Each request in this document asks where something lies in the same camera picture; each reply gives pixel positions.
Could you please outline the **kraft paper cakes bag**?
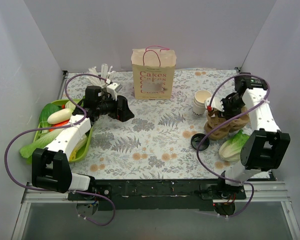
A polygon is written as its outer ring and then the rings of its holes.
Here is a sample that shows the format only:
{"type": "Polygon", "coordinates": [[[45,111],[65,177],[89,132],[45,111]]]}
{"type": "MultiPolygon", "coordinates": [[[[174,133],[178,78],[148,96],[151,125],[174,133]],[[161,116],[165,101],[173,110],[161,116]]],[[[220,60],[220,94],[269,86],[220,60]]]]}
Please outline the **kraft paper cakes bag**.
{"type": "Polygon", "coordinates": [[[140,100],[170,99],[177,56],[159,45],[133,49],[131,55],[134,96],[140,100]]]}

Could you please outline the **stack of white paper cups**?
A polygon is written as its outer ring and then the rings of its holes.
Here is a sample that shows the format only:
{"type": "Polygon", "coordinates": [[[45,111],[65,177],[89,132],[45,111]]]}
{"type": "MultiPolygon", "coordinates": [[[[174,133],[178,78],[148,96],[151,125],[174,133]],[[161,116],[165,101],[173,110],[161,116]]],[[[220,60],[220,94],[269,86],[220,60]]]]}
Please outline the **stack of white paper cups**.
{"type": "Polygon", "coordinates": [[[212,94],[207,90],[198,90],[194,94],[193,107],[192,107],[192,111],[194,115],[202,116],[205,113],[206,111],[205,101],[211,96],[212,94]]]}

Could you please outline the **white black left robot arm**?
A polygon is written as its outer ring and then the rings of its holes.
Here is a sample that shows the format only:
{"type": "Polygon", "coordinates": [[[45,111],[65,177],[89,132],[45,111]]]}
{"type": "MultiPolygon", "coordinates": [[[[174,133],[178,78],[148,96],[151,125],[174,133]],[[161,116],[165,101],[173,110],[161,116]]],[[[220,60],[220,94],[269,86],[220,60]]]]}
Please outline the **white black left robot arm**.
{"type": "Polygon", "coordinates": [[[96,196],[92,177],[71,171],[69,160],[79,141],[91,130],[102,115],[126,122],[134,118],[128,100],[117,93],[121,86],[111,83],[105,88],[88,86],[84,98],[72,112],[70,127],[44,148],[37,148],[32,154],[32,184],[45,190],[65,193],[79,191],[85,200],[96,196]]]}

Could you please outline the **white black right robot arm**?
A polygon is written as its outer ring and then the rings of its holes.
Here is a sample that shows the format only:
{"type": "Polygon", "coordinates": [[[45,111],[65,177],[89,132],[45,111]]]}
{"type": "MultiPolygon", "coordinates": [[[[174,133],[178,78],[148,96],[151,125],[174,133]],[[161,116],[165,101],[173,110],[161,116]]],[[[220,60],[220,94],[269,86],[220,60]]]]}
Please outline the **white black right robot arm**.
{"type": "Polygon", "coordinates": [[[267,102],[270,87],[251,73],[233,77],[235,92],[221,99],[218,116],[229,120],[249,110],[252,133],[243,145],[239,161],[218,178],[217,195],[227,199],[243,191],[243,183],[256,174],[277,169],[290,143],[290,135],[280,130],[267,102]]]}

